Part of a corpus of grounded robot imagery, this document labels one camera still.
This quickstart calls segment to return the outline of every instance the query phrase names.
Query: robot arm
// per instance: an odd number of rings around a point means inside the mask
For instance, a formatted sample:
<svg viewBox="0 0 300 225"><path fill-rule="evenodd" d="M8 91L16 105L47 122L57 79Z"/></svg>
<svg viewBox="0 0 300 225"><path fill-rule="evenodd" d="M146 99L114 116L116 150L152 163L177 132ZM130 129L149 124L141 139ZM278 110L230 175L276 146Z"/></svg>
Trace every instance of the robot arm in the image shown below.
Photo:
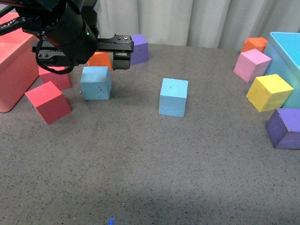
<svg viewBox="0 0 300 225"><path fill-rule="evenodd" d="M39 66L58 74L85 64L95 52L113 52L113 69L128 69L134 43L130 36L98 38L97 0L0 0L20 17L0 25L0 35L22 27L39 41L33 44ZM68 67L63 71L48 66Z"/></svg>

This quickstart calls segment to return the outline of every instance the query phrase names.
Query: orange cube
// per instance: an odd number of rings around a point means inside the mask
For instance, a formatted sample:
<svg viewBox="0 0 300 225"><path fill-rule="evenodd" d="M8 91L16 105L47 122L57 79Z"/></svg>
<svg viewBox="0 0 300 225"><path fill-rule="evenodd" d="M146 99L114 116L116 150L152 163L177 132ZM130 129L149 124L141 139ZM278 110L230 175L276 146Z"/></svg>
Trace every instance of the orange cube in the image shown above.
<svg viewBox="0 0 300 225"><path fill-rule="evenodd" d="M244 42L244 45L243 45L243 48L241 50L241 53L242 52L245 52L245 51L249 51L249 50L252 50L252 49L257 49L259 50L260 52L263 53L266 45L267 45L267 40L264 39L263 37L251 37L251 38L248 38L245 42Z"/></svg>
<svg viewBox="0 0 300 225"><path fill-rule="evenodd" d="M95 52L88 61L89 67L108 67L112 69L111 60L108 52Z"/></svg>

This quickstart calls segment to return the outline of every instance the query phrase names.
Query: light blue box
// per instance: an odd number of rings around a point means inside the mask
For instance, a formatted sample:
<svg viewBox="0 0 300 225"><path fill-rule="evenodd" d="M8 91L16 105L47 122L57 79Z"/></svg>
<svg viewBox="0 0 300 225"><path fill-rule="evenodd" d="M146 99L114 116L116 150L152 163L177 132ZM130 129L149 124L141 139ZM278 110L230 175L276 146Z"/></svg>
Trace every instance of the light blue box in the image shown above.
<svg viewBox="0 0 300 225"><path fill-rule="evenodd" d="M108 100L112 88L108 67L84 67L80 86L85 100Z"/></svg>
<svg viewBox="0 0 300 225"><path fill-rule="evenodd" d="M164 78L160 91L158 114L184 117L188 81Z"/></svg>
<svg viewBox="0 0 300 225"><path fill-rule="evenodd" d="M271 32L263 52L272 61L265 75L278 74L294 91L283 108L300 108L300 33Z"/></svg>

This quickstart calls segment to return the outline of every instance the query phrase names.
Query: red cube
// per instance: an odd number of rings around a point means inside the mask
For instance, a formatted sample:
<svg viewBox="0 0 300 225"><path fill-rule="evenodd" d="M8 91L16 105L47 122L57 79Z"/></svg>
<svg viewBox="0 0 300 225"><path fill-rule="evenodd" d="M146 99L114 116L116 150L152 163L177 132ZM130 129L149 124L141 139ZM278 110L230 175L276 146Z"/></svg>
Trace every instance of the red cube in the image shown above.
<svg viewBox="0 0 300 225"><path fill-rule="evenodd" d="M27 91L25 95L47 124L71 112L66 98L51 81Z"/></svg>
<svg viewBox="0 0 300 225"><path fill-rule="evenodd" d="M64 67L50 67L55 70L64 70ZM70 75L69 74L56 74L49 72L41 67L38 67L38 73L39 77L42 79L43 83L47 83L49 81L52 81L54 85L59 89L59 90L64 90L67 88L72 87L72 83L70 80Z"/></svg>

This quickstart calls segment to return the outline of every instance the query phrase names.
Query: blue plastic container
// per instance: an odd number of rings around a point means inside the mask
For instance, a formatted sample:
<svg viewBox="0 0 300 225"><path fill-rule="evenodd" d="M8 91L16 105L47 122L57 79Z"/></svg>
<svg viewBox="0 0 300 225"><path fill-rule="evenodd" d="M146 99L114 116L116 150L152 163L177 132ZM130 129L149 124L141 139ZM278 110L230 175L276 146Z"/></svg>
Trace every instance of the blue plastic container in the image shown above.
<svg viewBox="0 0 300 225"><path fill-rule="evenodd" d="M294 91L283 108L300 108L300 33L271 32L263 52L272 61L265 75L278 74Z"/></svg>

